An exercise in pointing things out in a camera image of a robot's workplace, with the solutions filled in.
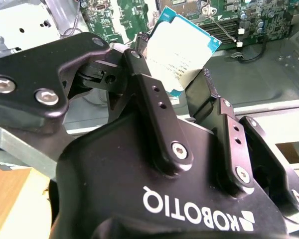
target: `silver screw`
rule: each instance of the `silver screw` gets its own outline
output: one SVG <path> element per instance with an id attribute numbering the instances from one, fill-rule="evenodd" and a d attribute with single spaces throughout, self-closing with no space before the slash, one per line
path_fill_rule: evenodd
<path id="1" fill-rule="evenodd" d="M 299 202 L 299 193 L 295 189 L 292 189 L 291 191 L 292 191 L 294 197 L 296 198 L 296 200 Z"/>
<path id="2" fill-rule="evenodd" d="M 15 90 L 15 83 L 7 78 L 0 77 L 0 93 L 8 94 Z"/>
<path id="3" fill-rule="evenodd" d="M 131 51 L 131 54 L 136 57 L 136 58 L 139 58 L 140 59 L 140 55 L 136 52 L 136 51 Z"/>
<path id="4" fill-rule="evenodd" d="M 81 2 L 81 7 L 82 7 L 82 8 L 86 8 L 87 6 L 88 6 L 88 4 L 87 4 L 86 2 L 84 2 L 84 1 Z"/>
<path id="5" fill-rule="evenodd" d="M 59 97 L 53 90 L 39 90 L 35 93 L 35 98 L 46 106 L 53 106 L 59 101 Z"/>
<path id="6" fill-rule="evenodd" d="M 257 123 L 252 118 L 248 118 L 249 122 L 252 124 L 252 126 L 256 127 Z"/>
<path id="7" fill-rule="evenodd" d="M 226 105 L 227 107 L 231 107 L 231 104 L 230 104 L 227 100 L 223 99 L 223 102 L 225 103 L 225 105 Z"/>
<path id="8" fill-rule="evenodd" d="M 185 159 L 187 157 L 187 150 L 180 143 L 173 143 L 171 148 L 179 159 Z"/>
<path id="9" fill-rule="evenodd" d="M 97 37 L 93 37 L 92 41 L 99 46 L 104 46 L 104 43 L 101 41 L 101 39 L 99 39 Z"/>
<path id="10" fill-rule="evenodd" d="M 238 177 L 244 182 L 244 183 L 250 183 L 250 177 L 249 177 L 249 174 L 248 172 L 240 167 L 240 166 L 237 166 L 236 167 L 236 173 L 238 175 Z"/>

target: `wooden surface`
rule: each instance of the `wooden surface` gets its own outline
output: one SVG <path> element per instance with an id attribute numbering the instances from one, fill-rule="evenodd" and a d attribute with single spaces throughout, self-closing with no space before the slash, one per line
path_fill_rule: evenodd
<path id="1" fill-rule="evenodd" d="M 49 179 L 34 169 L 0 170 L 0 239 L 47 239 L 50 203 L 43 196 Z"/>

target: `robotiq logo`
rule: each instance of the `robotiq logo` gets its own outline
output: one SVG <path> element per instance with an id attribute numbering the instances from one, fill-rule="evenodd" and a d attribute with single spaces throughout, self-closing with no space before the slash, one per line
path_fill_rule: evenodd
<path id="1" fill-rule="evenodd" d="M 164 195 L 163 198 L 155 191 L 149 189 L 147 186 L 144 186 L 143 189 L 145 193 L 143 195 L 143 203 L 145 208 L 151 213 L 160 213 L 163 208 L 165 209 L 165 216 L 172 217 L 177 220 L 185 221 L 186 219 L 193 224 L 204 223 L 207 227 L 214 229 L 215 227 L 222 231 L 240 231 L 240 225 L 242 230 L 247 232 L 252 232 L 254 230 L 253 224 L 255 223 L 254 215 L 249 211 L 241 211 L 242 217 L 230 215 L 228 213 L 223 213 L 221 211 L 212 212 L 208 207 L 199 208 L 196 204 L 187 202 L 181 211 L 179 206 L 179 199 L 174 199 L 175 210 L 173 213 L 170 211 L 169 206 L 169 196 Z M 149 204 L 149 197 L 153 197 L 152 200 L 157 200 L 155 206 Z"/>

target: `motherboard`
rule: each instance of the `motherboard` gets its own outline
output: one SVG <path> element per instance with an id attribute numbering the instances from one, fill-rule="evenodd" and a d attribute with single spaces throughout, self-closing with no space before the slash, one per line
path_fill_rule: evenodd
<path id="1" fill-rule="evenodd" d="M 287 37 L 299 9 L 299 0 L 84 0 L 81 12 L 91 32 L 126 44 L 150 30 L 148 1 L 158 10 L 150 15 L 168 6 L 222 41 L 219 49 Z"/>
<path id="2" fill-rule="evenodd" d="M 81 6 L 89 30 L 107 42 L 127 43 L 149 31 L 144 0 L 86 0 Z"/>
<path id="3" fill-rule="evenodd" d="M 157 3 L 160 11 L 168 6 L 221 40 L 219 49 L 262 42 L 265 36 L 268 40 L 287 37 L 294 11 L 299 8 L 299 0 L 158 0 Z"/>

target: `black wire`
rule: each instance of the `black wire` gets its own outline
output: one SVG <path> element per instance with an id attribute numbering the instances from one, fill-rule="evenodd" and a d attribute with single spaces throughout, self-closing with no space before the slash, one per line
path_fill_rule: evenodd
<path id="1" fill-rule="evenodd" d="M 261 51 L 257 56 L 250 58 L 250 59 L 244 59 L 244 57 L 239 56 L 239 57 L 237 57 L 237 60 L 242 64 L 247 64 L 247 63 L 257 61 L 264 55 L 264 53 L 266 51 L 266 47 L 267 47 L 267 42 L 268 42 L 268 39 L 267 39 L 267 37 L 265 37 L 263 40 L 263 45 L 262 45 Z"/>

